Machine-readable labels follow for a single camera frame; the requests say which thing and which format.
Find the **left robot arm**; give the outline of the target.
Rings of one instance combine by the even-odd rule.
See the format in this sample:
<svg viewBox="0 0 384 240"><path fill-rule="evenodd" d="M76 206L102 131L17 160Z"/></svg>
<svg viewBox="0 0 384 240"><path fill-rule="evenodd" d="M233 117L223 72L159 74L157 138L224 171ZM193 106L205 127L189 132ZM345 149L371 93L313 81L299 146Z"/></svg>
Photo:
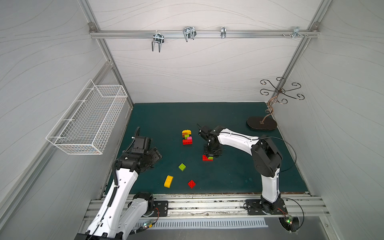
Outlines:
<svg viewBox="0 0 384 240"><path fill-rule="evenodd" d="M132 139L113 163L113 184L102 206L86 232L76 235L77 240L126 240L129 235L141 233L157 222L150 220L136 228L140 218L160 217L161 210L156 207L153 194L137 193L130 203L126 202L139 174L162 159L158 149L150 147L151 139L140 136L140 128L136 129Z"/></svg>

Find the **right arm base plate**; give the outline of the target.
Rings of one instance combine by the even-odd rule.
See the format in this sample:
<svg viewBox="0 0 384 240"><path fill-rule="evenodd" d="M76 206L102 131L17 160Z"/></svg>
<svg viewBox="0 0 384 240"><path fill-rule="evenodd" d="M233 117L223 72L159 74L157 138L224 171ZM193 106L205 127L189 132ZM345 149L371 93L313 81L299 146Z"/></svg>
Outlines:
<svg viewBox="0 0 384 240"><path fill-rule="evenodd" d="M277 199L274 203L270 203L264 199L250 199L245 201L243 208L247 211L247 214L251 216L288 214L283 199Z"/></svg>

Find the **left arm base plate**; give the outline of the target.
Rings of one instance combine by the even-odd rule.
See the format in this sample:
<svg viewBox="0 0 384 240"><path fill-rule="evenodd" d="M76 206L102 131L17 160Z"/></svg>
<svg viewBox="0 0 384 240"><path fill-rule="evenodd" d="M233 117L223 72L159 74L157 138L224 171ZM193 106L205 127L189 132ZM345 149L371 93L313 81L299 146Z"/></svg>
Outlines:
<svg viewBox="0 0 384 240"><path fill-rule="evenodd" d="M167 217L168 216L168 207L169 207L169 202L168 201L154 201L154 207L152 214L150 217Z"/></svg>

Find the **red long lego brick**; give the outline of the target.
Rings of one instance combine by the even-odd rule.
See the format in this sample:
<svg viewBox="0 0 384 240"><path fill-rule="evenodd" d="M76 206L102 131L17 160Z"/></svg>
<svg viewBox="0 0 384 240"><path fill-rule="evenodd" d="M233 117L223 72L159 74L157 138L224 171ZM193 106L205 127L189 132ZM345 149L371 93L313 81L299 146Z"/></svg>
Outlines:
<svg viewBox="0 0 384 240"><path fill-rule="evenodd" d="M213 160L210 161L210 160L208 160L208 157L206 155L203 155L203 161L204 162L212 162Z"/></svg>

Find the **yellow curved lego brick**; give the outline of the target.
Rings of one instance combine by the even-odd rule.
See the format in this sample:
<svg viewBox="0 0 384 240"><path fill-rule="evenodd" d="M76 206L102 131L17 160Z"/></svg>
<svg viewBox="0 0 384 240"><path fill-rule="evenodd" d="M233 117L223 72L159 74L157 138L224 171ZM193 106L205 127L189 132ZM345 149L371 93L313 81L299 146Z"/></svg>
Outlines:
<svg viewBox="0 0 384 240"><path fill-rule="evenodd" d="M191 134L192 133L192 131L191 130L184 130L184 131L182 131L182 134Z"/></svg>

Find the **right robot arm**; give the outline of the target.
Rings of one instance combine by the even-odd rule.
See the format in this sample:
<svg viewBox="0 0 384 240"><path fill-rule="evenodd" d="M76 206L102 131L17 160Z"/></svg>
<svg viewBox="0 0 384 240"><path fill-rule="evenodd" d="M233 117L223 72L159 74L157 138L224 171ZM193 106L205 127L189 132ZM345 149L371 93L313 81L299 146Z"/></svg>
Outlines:
<svg viewBox="0 0 384 240"><path fill-rule="evenodd" d="M249 154L262 179L262 196L258 206L264 214L272 215L282 202L279 177L283 156L271 137L252 137L218 126L214 129L199 126L199 136L206 144L204 156L218 158L222 146L230 146Z"/></svg>

